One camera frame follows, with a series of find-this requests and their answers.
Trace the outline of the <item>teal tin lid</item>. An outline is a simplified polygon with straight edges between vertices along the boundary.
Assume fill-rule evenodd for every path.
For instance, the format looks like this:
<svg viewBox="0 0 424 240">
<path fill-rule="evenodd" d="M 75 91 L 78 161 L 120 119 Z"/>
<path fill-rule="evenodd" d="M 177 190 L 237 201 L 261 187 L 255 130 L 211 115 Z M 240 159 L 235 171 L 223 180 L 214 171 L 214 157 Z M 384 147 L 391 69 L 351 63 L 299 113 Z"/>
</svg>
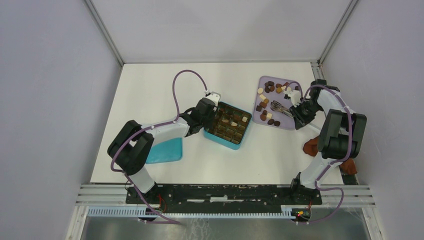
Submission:
<svg viewBox="0 0 424 240">
<path fill-rule="evenodd" d="M 150 149 L 146 164 L 176 162 L 183 157 L 183 139 L 173 138 L 153 146 Z"/>
</svg>

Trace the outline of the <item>teal chocolate tin box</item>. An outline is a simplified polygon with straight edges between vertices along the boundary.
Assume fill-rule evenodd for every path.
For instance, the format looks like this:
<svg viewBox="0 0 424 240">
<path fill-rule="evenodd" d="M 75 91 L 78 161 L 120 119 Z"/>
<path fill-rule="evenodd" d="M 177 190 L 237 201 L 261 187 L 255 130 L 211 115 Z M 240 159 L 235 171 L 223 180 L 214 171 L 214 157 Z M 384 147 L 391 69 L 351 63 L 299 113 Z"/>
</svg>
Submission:
<svg viewBox="0 0 424 240">
<path fill-rule="evenodd" d="M 225 102 L 219 102 L 212 127 L 205 129 L 206 139 L 232 150 L 239 150 L 247 135 L 251 113 Z"/>
</svg>

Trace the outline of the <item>metal tongs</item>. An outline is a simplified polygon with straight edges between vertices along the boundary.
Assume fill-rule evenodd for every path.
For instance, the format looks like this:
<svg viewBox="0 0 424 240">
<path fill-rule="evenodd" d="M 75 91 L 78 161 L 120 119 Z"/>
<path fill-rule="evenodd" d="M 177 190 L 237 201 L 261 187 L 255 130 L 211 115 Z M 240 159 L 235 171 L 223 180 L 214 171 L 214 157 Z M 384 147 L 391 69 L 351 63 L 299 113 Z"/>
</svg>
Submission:
<svg viewBox="0 0 424 240">
<path fill-rule="evenodd" d="M 288 109 L 288 108 L 286 108 L 285 106 L 283 106 L 283 105 L 282 105 L 281 103 L 279 103 L 278 101 L 273 100 L 273 101 L 270 103 L 270 109 L 271 109 L 272 111 L 274 111 L 274 112 L 282 113 L 282 114 L 284 114 L 284 115 L 288 116 L 289 118 L 294 119 L 294 117 L 293 117 L 293 115 L 290 113 L 289 109 Z M 317 126 L 317 125 L 315 125 L 315 124 L 313 124 L 313 123 L 311 123 L 311 122 L 308 124 L 308 126 L 310 126 L 311 128 L 316 129 L 317 131 L 320 131 L 320 130 L 321 130 L 321 127 L 319 127 L 319 126 Z"/>
</svg>

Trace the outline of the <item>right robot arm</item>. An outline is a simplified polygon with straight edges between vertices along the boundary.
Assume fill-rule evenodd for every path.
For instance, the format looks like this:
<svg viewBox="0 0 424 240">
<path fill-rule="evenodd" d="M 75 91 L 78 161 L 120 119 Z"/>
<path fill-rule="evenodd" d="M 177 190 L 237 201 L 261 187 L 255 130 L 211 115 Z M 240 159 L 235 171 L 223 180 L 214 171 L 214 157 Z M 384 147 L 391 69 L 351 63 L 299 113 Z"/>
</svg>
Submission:
<svg viewBox="0 0 424 240">
<path fill-rule="evenodd" d="M 340 90 L 327 85 L 324 79 L 313 81 L 305 93 L 308 98 L 302 97 L 299 104 L 289 108 L 295 129 L 310 124 L 319 111 L 324 112 L 325 120 L 318 136 L 317 155 L 291 182 L 288 196 L 295 204 L 319 192 L 329 170 L 359 154 L 367 123 L 367 117 L 348 107 Z"/>
</svg>

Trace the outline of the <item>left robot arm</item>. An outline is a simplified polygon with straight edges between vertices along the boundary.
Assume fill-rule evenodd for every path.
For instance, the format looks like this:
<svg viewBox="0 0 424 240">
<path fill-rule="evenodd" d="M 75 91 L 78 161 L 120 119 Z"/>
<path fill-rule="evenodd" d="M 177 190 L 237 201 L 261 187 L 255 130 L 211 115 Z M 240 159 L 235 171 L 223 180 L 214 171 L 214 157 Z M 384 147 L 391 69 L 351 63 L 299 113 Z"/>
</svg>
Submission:
<svg viewBox="0 0 424 240">
<path fill-rule="evenodd" d="M 135 120 L 125 123 L 107 148 L 112 158 L 111 168 L 120 167 L 129 181 L 138 189 L 138 197 L 145 204 L 157 198 L 156 182 L 145 165 L 152 147 L 177 138 L 185 138 L 211 128 L 220 96 L 212 93 L 198 101 L 195 107 L 180 113 L 176 120 L 142 126 Z"/>
</svg>

